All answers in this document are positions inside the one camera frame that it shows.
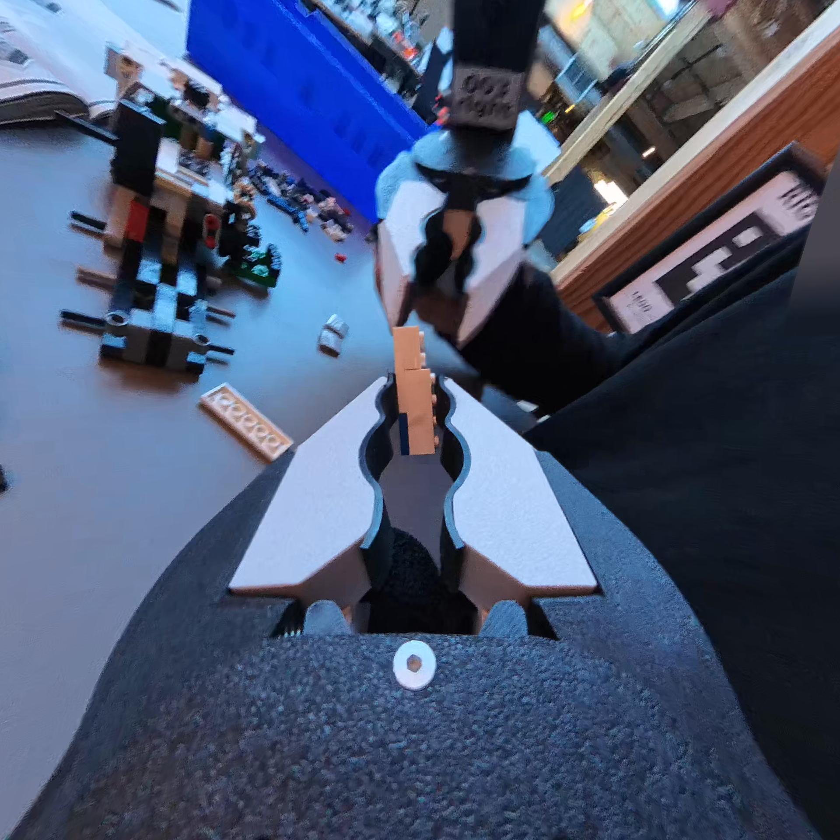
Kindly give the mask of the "black framed marker sign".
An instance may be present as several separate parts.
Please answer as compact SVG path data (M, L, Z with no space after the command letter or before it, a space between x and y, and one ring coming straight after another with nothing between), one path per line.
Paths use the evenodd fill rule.
M808 228L824 163L789 143L660 245L593 293L613 332L634 334L727 273Z

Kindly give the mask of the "instruction booklet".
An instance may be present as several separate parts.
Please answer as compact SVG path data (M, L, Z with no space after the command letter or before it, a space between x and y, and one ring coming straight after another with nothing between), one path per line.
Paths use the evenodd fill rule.
M2 1L2 126L49 122L56 111L109 118L123 53L153 71L171 58L103 2Z

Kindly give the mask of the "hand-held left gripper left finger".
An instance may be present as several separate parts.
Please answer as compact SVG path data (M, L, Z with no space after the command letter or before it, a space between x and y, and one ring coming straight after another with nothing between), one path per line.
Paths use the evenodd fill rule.
M370 617L365 595L392 565L393 532L379 478L391 462L394 377L374 380L300 444L228 584L304 608L330 602L349 632Z

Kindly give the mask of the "white flat lego plate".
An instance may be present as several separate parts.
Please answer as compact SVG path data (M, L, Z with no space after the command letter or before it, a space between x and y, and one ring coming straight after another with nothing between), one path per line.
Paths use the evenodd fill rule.
M228 383L202 394L198 404L267 462L277 460L293 446L291 437Z

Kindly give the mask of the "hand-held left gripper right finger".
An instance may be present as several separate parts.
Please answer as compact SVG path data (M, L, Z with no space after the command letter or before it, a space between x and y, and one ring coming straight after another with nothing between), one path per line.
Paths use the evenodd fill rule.
M444 422L442 580L476 609L599 594L595 574L551 487L537 450L449 377L436 383Z

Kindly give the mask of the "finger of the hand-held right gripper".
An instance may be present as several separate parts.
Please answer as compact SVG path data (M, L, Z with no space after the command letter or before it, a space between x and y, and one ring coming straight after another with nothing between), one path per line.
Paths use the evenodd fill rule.
M506 195L453 210L454 291L460 320L454 344L462 350L484 328L524 259L528 205Z
M427 181L376 183L376 283L391 329L413 309L416 257L427 241L429 218L445 207L446 194Z

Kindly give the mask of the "pile of small lego pieces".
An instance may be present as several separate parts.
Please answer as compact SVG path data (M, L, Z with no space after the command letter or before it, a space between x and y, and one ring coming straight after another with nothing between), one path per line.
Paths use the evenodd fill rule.
M331 192L295 178L288 171L277 171L257 160L234 162L223 168L226 184L232 188L240 182L251 185L269 205L280 210L303 231L318 227L333 242L342 243L354 231L347 209Z

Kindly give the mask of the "black grey lego chassis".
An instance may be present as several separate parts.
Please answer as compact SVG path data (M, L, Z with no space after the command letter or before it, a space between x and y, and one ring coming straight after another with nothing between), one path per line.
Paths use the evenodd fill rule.
M226 192L213 194L203 175L180 166L181 146L165 121L123 99L112 130L67 112L59 121L112 147L111 201L104 220L78 211L70 223L118 252L111 275L79 267L77 278L110 291L100 317L62 310L63 323L100 335L104 360L197 377L209 354L235 350L208 336L207 317L232 318L208 300L206 257L216 244Z

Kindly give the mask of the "green black lego assembly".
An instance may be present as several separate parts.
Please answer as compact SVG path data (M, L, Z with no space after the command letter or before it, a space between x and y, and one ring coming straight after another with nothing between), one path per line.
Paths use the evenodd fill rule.
M248 245L229 270L241 280L267 289L276 288L281 271L279 249L273 244L264 248Z

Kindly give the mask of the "blue storage box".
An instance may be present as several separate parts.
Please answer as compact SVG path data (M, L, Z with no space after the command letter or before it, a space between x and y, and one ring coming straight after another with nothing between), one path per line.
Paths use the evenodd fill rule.
M186 50L352 207L426 123L320 12L299 2L192 1Z

